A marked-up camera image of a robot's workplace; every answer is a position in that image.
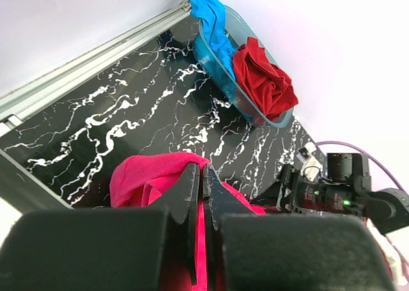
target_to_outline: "cable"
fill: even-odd
[[[320,178],[322,178],[321,168],[319,168],[318,166],[315,166],[315,165],[307,166],[306,168],[304,168],[304,172],[302,173],[302,176],[303,176],[303,177],[305,177],[305,171],[306,171],[307,169],[309,169],[309,168],[318,168],[319,176],[320,176]]]
[[[352,145],[352,144],[349,144],[349,143],[346,143],[346,142],[340,142],[340,141],[322,141],[322,142],[315,143],[315,145],[316,146],[321,146],[321,145],[341,145],[341,146],[346,146],[346,147],[352,148],[352,149],[354,149],[354,150],[356,150],[356,151],[358,151],[360,153],[366,154],[368,156],[368,158],[370,158],[377,166],[379,166],[386,173],[386,175],[388,175],[388,177],[393,181],[393,183],[396,185],[396,187],[399,190],[401,190],[403,192],[406,192],[403,189],[402,185],[394,177],[394,175],[392,175],[392,173],[381,162],[376,160],[372,155],[370,155],[366,151],[362,150],[361,148],[359,148],[359,147],[357,147],[355,145]]]

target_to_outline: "red cloth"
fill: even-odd
[[[136,155],[123,161],[112,174],[110,183],[113,207],[145,207],[153,203],[174,185],[187,164],[195,162],[200,168],[210,163],[198,155],[188,152],[162,155]],[[252,207],[244,196],[230,185],[224,187],[254,213],[265,214],[260,207]],[[205,212],[199,200],[196,224],[196,275],[197,285],[192,290],[207,290]]]
[[[237,84],[269,120],[298,104],[291,79],[277,65],[270,64],[256,38],[248,37],[247,44],[235,53],[233,70]]]

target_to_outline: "pink cloth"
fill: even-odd
[[[112,174],[110,183],[112,207],[145,207],[153,203],[174,185],[187,164],[194,162],[200,168],[210,164],[208,159],[194,153],[176,152],[162,155],[136,155],[123,161]],[[224,187],[254,213],[265,214],[264,209],[253,207],[236,189],[223,183]],[[207,290],[205,212],[199,200],[196,224],[196,275],[194,291]]]

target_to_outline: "blue cloth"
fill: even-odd
[[[226,8],[219,0],[189,0],[192,5],[190,14],[201,19],[203,36],[213,53],[229,74],[236,79],[233,72],[233,55],[236,49],[224,34],[226,27]]]

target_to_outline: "fabric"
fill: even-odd
[[[213,53],[222,63],[224,68],[229,72],[233,79],[233,55],[236,49],[224,34],[226,27],[226,8],[218,0],[189,0],[192,5],[191,16],[200,19],[203,24],[203,36]],[[222,72],[214,68],[213,72]]]
[[[248,37],[247,44],[240,46],[233,56],[233,69],[237,84],[269,120],[298,104],[291,79],[270,64],[256,38]]]
[[[110,183],[111,205],[113,207],[145,207],[153,203],[180,178],[190,162],[201,169],[210,163],[208,159],[188,152],[161,155],[136,155],[123,161],[112,174]],[[244,196],[230,185],[225,188],[254,213],[264,214],[260,207],[252,207]],[[197,285],[192,290],[207,290],[205,211],[199,200],[196,224],[196,275]]]
[[[388,239],[379,232],[371,219],[366,218],[364,220],[364,224],[378,244],[392,280],[399,286],[406,286],[408,284],[408,280],[405,277],[405,263],[398,251],[393,247]]]

